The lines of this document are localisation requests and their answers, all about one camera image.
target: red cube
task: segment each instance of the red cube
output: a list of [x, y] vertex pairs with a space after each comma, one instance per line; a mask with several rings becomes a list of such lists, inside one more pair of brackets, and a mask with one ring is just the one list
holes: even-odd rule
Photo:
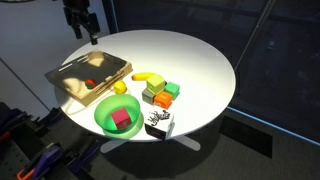
[[126, 108], [121, 108], [117, 111], [112, 112], [111, 117], [114, 123], [116, 124], [118, 130], [123, 129], [132, 123]]

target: yellow banana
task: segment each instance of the yellow banana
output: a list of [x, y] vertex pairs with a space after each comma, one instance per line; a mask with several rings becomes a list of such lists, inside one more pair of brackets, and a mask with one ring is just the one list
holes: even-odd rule
[[133, 81], [146, 81], [149, 77], [157, 75], [156, 73], [152, 72], [141, 72], [131, 76]]

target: orange cube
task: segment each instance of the orange cube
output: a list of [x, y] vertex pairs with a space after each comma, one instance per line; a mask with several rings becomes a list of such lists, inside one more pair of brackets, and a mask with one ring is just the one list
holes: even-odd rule
[[172, 104], [172, 95], [167, 92], [161, 91], [154, 97], [153, 104], [160, 106], [164, 109], [168, 109]]

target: white round table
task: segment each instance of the white round table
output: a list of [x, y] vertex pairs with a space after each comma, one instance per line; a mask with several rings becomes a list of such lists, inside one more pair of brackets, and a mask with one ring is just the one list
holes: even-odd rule
[[[180, 85], [180, 94], [169, 108], [174, 114], [173, 139], [185, 137], [182, 135], [213, 121], [227, 107], [235, 91], [235, 74], [227, 58], [210, 44], [189, 35], [160, 30], [112, 34], [98, 39], [95, 46], [88, 43], [79, 48], [64, 63], [94, 49], [132, 63], [133, 72], [123, 81], [131, 95], [139, 100], [144, 117], [148, 115], [151, 106], [142, 101], [141, 93], [146, 88], [146, 82], [132, 81], [132, 74], [155, 72], [166, 81]], [[94, 120], [94, 111], [107, 95], [102, 95], [85, 107], [57, 88], [55, 94], [61, 109], [71, 120], [91, 132], [105, 136]], [[127, 140], [158, 141], [148, 135], [144, 127]]]

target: patterned cube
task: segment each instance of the patterned cube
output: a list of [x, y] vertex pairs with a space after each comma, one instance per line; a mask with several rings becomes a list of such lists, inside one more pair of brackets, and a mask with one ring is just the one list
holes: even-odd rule
[[163, 91], [164, 87], [165, 81], [160, 75], [154, 75], [147, 79], [147, 89], [154, 95]]
[[164, 109], [168, 109], [172, 104], [172, 95], [164, 91], [161, 91], [154, 97], [153, 104], [160, 106]]
[[119, 130], [129, 126], [132, 123], [126, 108], [121, 108], [112, 112], [111, 117]]
[[153, 105], [154, 94], [152, 94], [147, 88], [142, 91], [142, 100], [146, 103]]
[[175, 100], [177, 96], [179, 95], [180, 86], [177, 84], [174, 84], [172, 82], [168, 82], [167, 85], [164, 88], [164, 91], [172, 95], [172, 99]]
[[144, 121], [146, 132], [162, 140], [168, 139], [174, 127], [173, 118], [173, 114], [168, 110], [154, 106]]

